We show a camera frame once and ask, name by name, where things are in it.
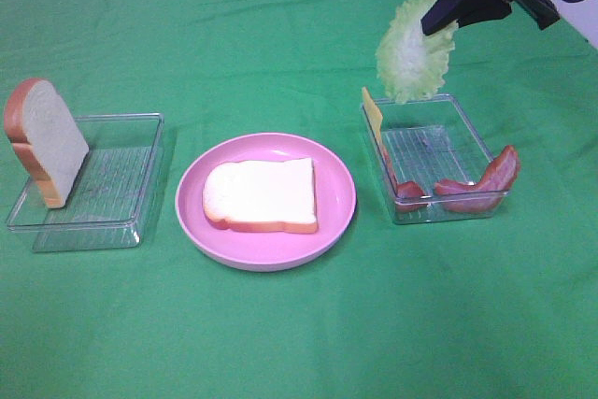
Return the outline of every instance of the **bread slice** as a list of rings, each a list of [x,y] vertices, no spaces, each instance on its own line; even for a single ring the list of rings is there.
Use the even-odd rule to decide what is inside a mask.
[[[314,182],[311,158],[220,164],[206,178],[204,212],[219,229],[315,233]]]
[[[68,106],[42,78],[23,81],[8,98],[4,129],[47,207],[63,207],[89,147]]]

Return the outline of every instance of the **bacon slice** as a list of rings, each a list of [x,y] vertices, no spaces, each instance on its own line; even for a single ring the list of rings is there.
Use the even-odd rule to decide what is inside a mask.
[[[454,195],[470,192],[492,192],[508,190],[520,171],[520,159],[512,145],[507,145],[501,154],[488,164],[481,180],[476,184],[463,184],[453,179],[441,179],[434,185],[438,195]],[[502,196],[482,199],[443,202],[446,210],[468,214],[484,212],[496,207]]]
[[[421,186],[415,181],[402,182],[396,186],[396,195],[399,198],[413,198],[425,195]],[[415,203],[413,205],[396,205],[396,210],[402,214],[426,207],[428,203]]]

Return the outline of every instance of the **green fabric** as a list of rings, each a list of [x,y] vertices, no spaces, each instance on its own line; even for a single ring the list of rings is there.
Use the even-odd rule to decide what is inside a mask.
[[[136,249],[0,230],[0,396],[598,397],[598,53],[517,7],[458,31],[443,91],[520,177],[491,219],[397,226],[359,104],[403,1],[0,0],[0,98],[39,76],[76,115],[160,111],[172,150]],[[261,131],[334,150],[359,203],[329,252],[271,274],[207,258],[174,208],[199,154]],[[24,171],[3,142],[5,217]]]

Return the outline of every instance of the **transparent tray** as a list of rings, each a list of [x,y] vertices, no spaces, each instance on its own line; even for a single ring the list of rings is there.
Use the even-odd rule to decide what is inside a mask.
[[[494,214],[508,190],[452,195],[434,193],[434,184],[442,178],[470,184],[478,182],[493,159],[456,98],[439,94],[429,100],[404,105],[385,98],[373,100],[383,117],[377,137],[377,125],[372,123],[365,108],[365,96],[369,93],[365,90],[363,95],[362,112],[370,136],[371,153],[379,168],[384,197],[395,223],[480,219]],[[410,180],[416,181],[425,195],[399,196],[397,186]],[[447,202],[479,199],[497,201],[494,207],[478,213],[454,212],[444,207]],[[409,210],[422,204],[423,207]]]
[[[28,178],[7,218],[34,252],[131,248],[144,233],[163,154],[159,113],[76,118],[90,152],[67,203],[46,208]]]

